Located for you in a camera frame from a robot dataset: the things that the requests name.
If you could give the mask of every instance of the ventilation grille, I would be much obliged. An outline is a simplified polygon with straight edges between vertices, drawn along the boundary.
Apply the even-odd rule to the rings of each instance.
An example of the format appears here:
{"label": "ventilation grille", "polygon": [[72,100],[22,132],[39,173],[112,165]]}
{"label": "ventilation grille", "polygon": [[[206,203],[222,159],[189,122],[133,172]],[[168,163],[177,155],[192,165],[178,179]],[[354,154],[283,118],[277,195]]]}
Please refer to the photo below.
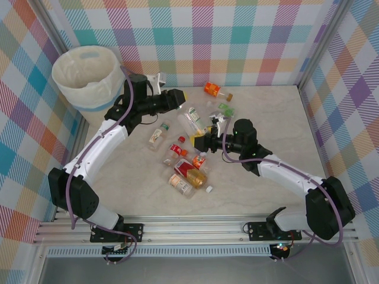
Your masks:
{"label": "ventilation grille", "polygon": [[[269,245],[247,244],[228,246],[139,246],[133,257],[223,257],[270,256]],[[50,247],[47,257],[102,257],[101,246]]]}

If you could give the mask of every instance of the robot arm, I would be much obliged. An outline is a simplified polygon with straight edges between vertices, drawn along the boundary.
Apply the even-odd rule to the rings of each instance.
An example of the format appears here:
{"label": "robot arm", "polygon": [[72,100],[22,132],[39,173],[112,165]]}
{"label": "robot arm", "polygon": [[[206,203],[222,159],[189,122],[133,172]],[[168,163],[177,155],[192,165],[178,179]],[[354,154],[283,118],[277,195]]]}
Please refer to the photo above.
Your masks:
{"label": "robot arm", "polygon": [[[91,141],[63,169],[54,168],[48,175],[53,204],[68,210],[66,184],[69,175],[75,169],[70,183],[70,203],[73,213],[79,218],[106,229],[119,231],[123,230],[123,217],[101,205],[99,197],[91,188],[96,174],[113,150],[141,123],[142,116],[163,114],[177,109],[185,102],[183,91],[177,89],[160,90],[164,83],[164,76],[161,76],[160,73],[149,78],[138,74],[132,74],[129,77],[134,90],[134,99],[128,115],[111,131],[106,131],[123,117],[129,107],[131,93],[128,83],[125,82],[124,95],[118,97],[113,107],[108,110],[105,120]],[[158,95],[147,96],[148,86],[153,91],[153,94],[158,93]],[[82,161],[78,163],[79,158],[85,151],[88,152]]]}
{"label": "robot arm", "polygon": [[[324,240],[330,240],[338,231],[337,217],[330,206],[329,200],[321,190],[310,181],[315,181],[332,198],[336,205],[342,225],[345,226],[355,217],[354,209],[347,197],[341,182],[331,176],[323,179],[302,172],[280,160],[271,151],[260,144],[256,138],[256,130],[250,120],[237,120],[233,134],[226,134],[226,151],[240,154],[239,160],[256,159],[242,163],[242,166],[257,176],[271,179],[304,200],[300,208],[282,207],[266,219],[266,226],[272,236],[290,230],[312,230]],[[192,143],[199,151],[214,153],[223,149],[223,135],[219,135],[217,127],[203,136],[194,137]]]}

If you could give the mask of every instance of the green label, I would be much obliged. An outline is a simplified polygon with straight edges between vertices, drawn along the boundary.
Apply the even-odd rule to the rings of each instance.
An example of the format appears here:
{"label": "green label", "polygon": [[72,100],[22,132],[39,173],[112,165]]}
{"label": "green label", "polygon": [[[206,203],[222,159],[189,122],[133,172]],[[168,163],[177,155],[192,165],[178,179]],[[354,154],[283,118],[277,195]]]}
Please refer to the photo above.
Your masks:
{"label": "green label", "polygon": [[232,117],[235,114],[235,110],[233,108],[229,108],[225,110],[224,115],[226,117]]}
{"label": "green label", "polygon": [[226,104],[220,104],[219,105],[219,109],[225,109],[225,108],[229,108]]}

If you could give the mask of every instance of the gray floor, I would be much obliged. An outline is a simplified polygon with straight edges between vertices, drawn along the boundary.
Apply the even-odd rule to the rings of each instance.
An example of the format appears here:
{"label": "gray floor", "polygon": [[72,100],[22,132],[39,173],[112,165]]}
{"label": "gray floor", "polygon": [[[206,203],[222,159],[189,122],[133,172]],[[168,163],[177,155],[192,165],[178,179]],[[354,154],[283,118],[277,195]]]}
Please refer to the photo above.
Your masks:
{"label": "gray floor", "polygon": [[263,257],[134,257],[119,266],[103,259],[47,259],[40,284],[300,284],[354,283],[343,246],[313,245],[288,264]]}

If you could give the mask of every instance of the bottle label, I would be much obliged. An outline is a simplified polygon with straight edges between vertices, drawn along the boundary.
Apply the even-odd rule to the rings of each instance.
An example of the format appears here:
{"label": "bottle label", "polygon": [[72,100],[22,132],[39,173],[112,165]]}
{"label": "bottle label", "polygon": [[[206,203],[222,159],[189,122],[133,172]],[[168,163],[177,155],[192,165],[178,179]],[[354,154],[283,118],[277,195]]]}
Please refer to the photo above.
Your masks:
{"label": "bottle label", "polygon": [[186,183],[183,179],[181,179],[181,177],[178,176],[176,173],[172,175],[172,177],[169,180],[169,183],[181,194],[184,194],[188,190],[188,188],[190,188],[190,185]]}
{"label": "bottle label", "polygon": [[186,159],[180,159],[174,167],[175,171],[180,173],[183,177],[187,177],[187,171],[195,169],[195,167]]}
{"label": "bottle label", "polygon": [[223,104],[223,103],[220,103],[219,109],[223,109],[224,110],[224,115],[226,117],[232,117],[235,114],[235,109],[234,108],[231,108],[228,105]]}
{"label": "bottle label", "polygon": [[178,145],[176,144],[171,144],[171,147],[170,147],[170,150],[174,151],[176,154],[178,154],[179,156],[182,154],[182,148],[180,148]]}
{"label": "bottle label", "polygon": [[192,160],[192,164],[195,166],[196,169],[200,169],[201,165],[205,162],[205,158],[201,157],[200,155],[197,155]]}
{"label": "bottle label", "polygon": [[158,139],[158,137],[161,135],[161,133],[162,133],[162,130],[155,129],[153,135],[149,139],[149,142],[154,144],[154,142]]}
{"label": "bottle label", "polygon": [[170,127],[164,123],[160,125],[160,127],[163,127],[165,130],[168,130]]}
{"label": "bottle label", "polygon": [[199,129],[201,129],[201,131],[204,132],[204,133],[200,133],[200,134],[205,134],[207,132],[207,127],[205,127],[203,121],[201,120],[201,118],[197,114],[196,109],[195,108],[189,108],[188,113],[191,116],[191,118],[195,121],[197,127]]}
{"label": "bottle label", "polygon": [[210,95],[217,96],[219,93],[220,87],[208,82],[204,87],[204,92],[209,93]]}

